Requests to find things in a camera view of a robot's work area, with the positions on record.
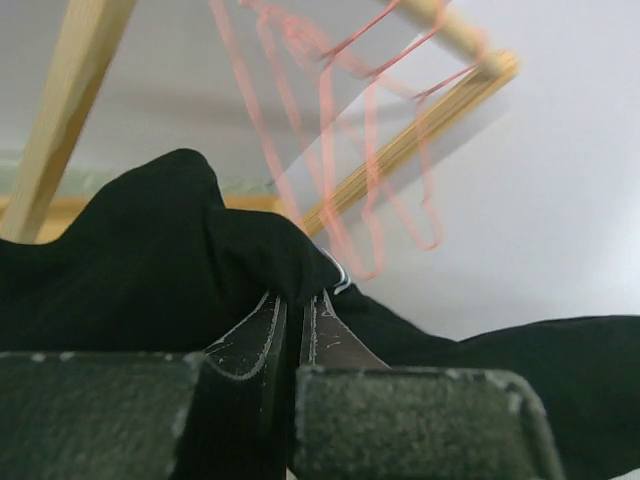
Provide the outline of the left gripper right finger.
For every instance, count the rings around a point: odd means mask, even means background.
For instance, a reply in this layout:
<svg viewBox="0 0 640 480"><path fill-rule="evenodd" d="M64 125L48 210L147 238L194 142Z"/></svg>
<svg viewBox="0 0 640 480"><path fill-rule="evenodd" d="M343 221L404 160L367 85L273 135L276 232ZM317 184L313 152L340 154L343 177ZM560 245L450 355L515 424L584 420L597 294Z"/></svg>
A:
<svg viewBox="0 0 640 480"><path fill-rule="evenodd" d="M304 308L300 366L343 370L388 370L339 318L329 294L323 291Z"/></svg>

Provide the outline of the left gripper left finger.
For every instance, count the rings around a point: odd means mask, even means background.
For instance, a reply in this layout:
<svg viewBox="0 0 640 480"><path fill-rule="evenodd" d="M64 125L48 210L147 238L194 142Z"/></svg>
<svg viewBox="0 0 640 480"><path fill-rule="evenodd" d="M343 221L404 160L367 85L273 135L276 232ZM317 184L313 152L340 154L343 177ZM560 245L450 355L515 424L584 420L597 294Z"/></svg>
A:
<svg viewBox="0 0 640 480"><path fill-rule="evenodd" d="M286 477L287 306L265 293L205 350L176 479Z"/></svg>

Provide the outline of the black t shirt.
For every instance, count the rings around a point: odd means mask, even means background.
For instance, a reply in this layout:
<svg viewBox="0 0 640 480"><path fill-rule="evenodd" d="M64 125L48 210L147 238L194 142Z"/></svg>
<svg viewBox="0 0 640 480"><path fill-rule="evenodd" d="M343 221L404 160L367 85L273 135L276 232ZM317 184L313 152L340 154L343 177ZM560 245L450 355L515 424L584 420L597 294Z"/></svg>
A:
<svg viewBox="0 0 640 480"><path fill-rule="evenodd" d="M364 295L286 218L229 209L197 151L179 149L104 186L57 240L1 244L5 350L207 348L278 294L293 314L327 294L392 366L508 370L541 398L570 479L639 466L639 320L546 320L455 341Z"/></svg>

